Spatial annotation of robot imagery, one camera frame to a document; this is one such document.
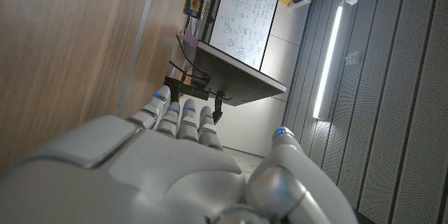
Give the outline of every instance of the perforated wall panel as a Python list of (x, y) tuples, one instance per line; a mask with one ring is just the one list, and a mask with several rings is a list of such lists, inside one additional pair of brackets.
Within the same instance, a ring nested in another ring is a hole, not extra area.
[(314, 0), (313, 14), (311, 16), (311, 20), (309, 21), (307, 39), (306, 39), (306, 41), (304, 41), (304, 45), (302, 45), (303, 51), (302, 51), (302, 54), (300, 55), (300, 58), (301, 58), (300, 59), (300, 67), (299, 67), (299, 71), (297, 73), (297, 79), (295, 81), (293, 97), (291, 99), (289, 118), (292, 119), (291, 120), (292, 125), (291, 125), (291, 127), (288, 127), (288, 128), (293, 131), (295, 136), (297, 136), (297, 140), (299, 140), (298, 138), (300, 137), (300, 134), (297, 134), (297, 131), (295, 129), (295, 122), (298, 120), (301, 120), (301, 118), (303, 116), (298, 113), (298, 106), (299, 106), (300, 97), (302, 96), (302, 87), (303, 87), (303, 83), (305, 80), (305, 74), (306, 74), (307, 68), (308, 68), (309, 55), (311, 53), (311, 49), (313, 46), (314, 35), (316, 34), (316, 28), (317, 28), (317, 24), (319, 22), (319, 14), (321, 13), (322, 2), (323, 2), (323, 0)]
[(339, 93), (339, 86), (342, 79), (342, 73), (344, 71), (344, 65), (345, 65), (345, 58), (342, 58), (339, 65), (339, 72), (337, 73), (336, 77), (335, 91), (333, 92), (331, 100), (330, 115), (328, 116), (328, 120), (325, 121), (318, 120), (318, 122), (316, 123), (316, 129), (314, 131), (313, 136), (313, 144), (311, 146), (311, 151), (309, 153), (309, 158), (311, 158), (311, 160), (313, 160), (313, 162), (316, 163), (316, 165), (319, 166), (321, 169), (323, 164), (323, 157), (325, 155), (325, 151), (327, 148), (328, 137), (330, 135), (330, 127), (333, 119), (333, 114), (335, 112), (337, 94)]
[[(423, 29), (423, 22), (427, 22), (428, 14), (431, 14), (428, 13), (431, 8), (425, 8), (424, 4), (432, 2), (433, 0), (412, 0), (408, 13), (412, 17), (403, 20), (412, 22), (412, 25), (408, 23), (408, 26), (414, 27), (407, 28), (408, 38), (418, 38), (419, 34), (415, 34), (414, 30), (417, 27)], [(415, 22), (416, 16), (421, 17), (422, 26)], [(438, 218), (448, 168), (447, 30), (448, 0), (437, 0), (402, 166), (393, 223), (442, 221), (442, 214), (440, 219)], [(416, 39), (413, 39), (413, 42), (419, 45)], [(419, 61), (417, 52), (420, 51), (412, 52), (411, 49), (415, 45), (408, 45), (404, 41), (403, 44), (410, 47), (405, 51), (407, 59), (403, 63), (406, 65), (397, 67), (413, 67)]]
[(316, 123), (316, 119), (312, 117), (311, 113), (308, 113), (308, 106), (311, 103), (314, 103), (314, 100), (317, 91), (313, 89), (314, 80), (319, 79), (318, 69), (323, 68), (323, 63), (325, 62), (325, 56), (321, 57), (321, 51), (323, 47), (324, 38), (326, 38), (327, 24), (329, 20), (334, 20), (334, 18), (330, 17), (330, 10), (332, 9), (333, 0), (323, 0), (321, 15), (319, 17), (319, 23), (317, 24), (316, 35), (314, 37), (313, 46), (311, 49), (311, 55), (309, 56), (309, 63), (307, 74), (305, 76), (305, 81), (303, 83), (302, 96), (300, 97), (300, 103), (298, 108), (298, 113), (303, 115), (303, 125), (295, 125), (295, 127), (302, 126), (302, 135), (297, 135), (297, 139), (300, 138), (300, 145), (305, 152), (305, 154), (309, 154), (309, 150), (311, 148), (312, 142), (312, 130), (311, 127)]
[(376, 223), (389, 222), (393, 191), (396, 186), (398, 161), (390, 160), (389, 151), (385, 151), (391, 147), (391, 141), (395, 142), (395, 139), (390, 139), (389, 134), (383, 130), (384, 125), (379, 125), (379, 133), (375, 135), (370, 154), (369, 145), (375, 130), (400, 7), (401, 0), (378, 0), (347, 141), (347, 144), (357, 145), (359, 146), (357, 150), (363, 151), (354, 153), (358, 157), (352, 156), (360, 162), (359, 175), (356, 176), (358, 190), (361, 189), (365, 163), (370, 155), (359, 211)]
[[(401, 0), (378, 0), (367, 46), (344, 157), (344, 163), (351, 165), (350, 173), (345, 174), (344, 179), (351, 183), (354, 206), (358, 204), (361, 191), (400, 6)], [(377, 195), (377, 186), (381, 185), (381, 183), (375, 183), (378, 180), (383, 181), (383, 176), (375, 174), (371, 180), (366, 181), (369, 185), (369, 188), (366, 189), (368, 197), (365, 198), (365, 204), (360, 209), (373, 221), (383, 223), (388, 220), (387, 212), (390, 209), (390, 203), (385, 204), (382, 201), (384, 200), (383, 195)], [(388, 185), (388, 189), (393, 190), (393, 181), (384, 181), (383, 183), (388, 182), (391, 183)]]
[(317, 71), (316, 71), (316, 77), (314, 78), (314, 84), (313, 89), (311, 93), (311, 97), (309, 99), (309, 105), (307, 110), (307, 117), (305, 119), (304, 124), (304, 131), (302, 133), (302, 138), (304, 140), (307, 140), (310, 145), (310, 151), (309, 156), (310, 158), (315, 161), (315, 163), (321, 167), (322, 165), (322, 159), (323, 159), (323, 152), (325, 149), (325, 145), (328, 138), (328, 130), (325, 132), (323, 128), (329, 129), (330, 123), (329, 122), (317, 122), (315, 118), (313, 118), (313, 112), (314, 107), (316, 105), (316, 96), (317, 92), (319, 91), (319, 84), (321, 82), (321, 74), (323, 65), (325, 64), (326, 59), (326, 53), (328, 50), (328, 44), (330, 42), (331, 32), (333, 29), (333, 23), (335, 21), (336, 12), (339, 6), (342, 6), (344, 3), (344, 0), (332, 0), (331, 3), (331, 11), (330, 16), (328, 18), (327, 28), (325, 31), (325, 36), (323, 39), (322, 49), (321, 49), (321, 57), (318, 63)]
[(448, 224), (448, 201), (445, 204), (444, 216), (443, 216), (443, 224)]
[(308, 31), (309, 31), (309, 23), (311, 21), (311, 17), (313, 16), (313, 10), (314, 10), (314, 3), (315, 0), (311, 0), (310, 6), (309, 6), (309, 12), (307, 16), (307, 21), (305, 22), (305, 27), (303, 31), (302, 41), (300, 43), (300, 50), (299, 54), (297, 56), (297, 64), (294, 69), (293, 79), (291, 81), (290, 86), (290, 92), (288, 96), (288, 102), (286, 102), (286, 109), (285, 109), (285, 115), (283, 117), (283, 125), (285, 125), (288, 129), (292, 129), (294, 126), (294, 119), (295, 119), (295, 112), (297, 111), (297, 107), (299, 105), (299, 99), (300, 97), (294, 96), (294, 90), (295, 90), (295, 84), (298, 79), (298, 74), (303, 58), (303, 49), (305, 47), (305, 42), (307, 41), (308, 37)]
[[(367, 44), (370, 37), (373, 17), (375, 16), (375, 10), (377, 5), (377, 0), (359, 0), (358, 2), (358, 12), (356, 14), (355, 25), (353, 27), (353, 34), (351, 37), (351, 43), (349, 48), (349, 53), (361, 51), (364, 55), (367, 49)], [(347, 79), (347, 83), (351, 84), (350, 89), (354, 90), (350, 94), (351, 97), (356, 97), (358, 82), (361, 74), (362, 65), (357, 66), (346, 66), (345, 71), (349, 72), (350, 79)], [(348, 201), (353, 208), (356, 208), (358, 201), (358, 196), (356, 194), (356, 189), (354, 185), (354, 175), (359, 171), (359, 164), (356, 159), (352, 158), (353, 154), (357, 152), (356, 150), (359, 146), (353, 146), (351, 144), (346, 144), (346, 150), (344, 153), (344, 159), (341, 166), (341, 174), (339, 175), (338, 186), (342, 193), (347, 197)]]
[[(349, 4), (356, 4), (358, 0), (345, 0)], [(352, 17), (356, 18), (358, 10), (358, 4), (353, 6)], [(345, 143), (347, 140), (347, 131), (349, 128), (349, 121), (351, 116), (351, 110), (353, 108), (354, 93), (357, 87), (351, 80), (353, 77), (352, 70), (347, 71), (348, 67), (344, 69), (342, 74), (341, 87), (337, 97), (337, 103), (335, 108), (335, 115), (330, 129), (330, 136), (328, 138), (327, 149), (325, 151), (325, 157), (323, 159), (322, 170), (337, 183), (339, 176), (342, 156), (344, 154)]]

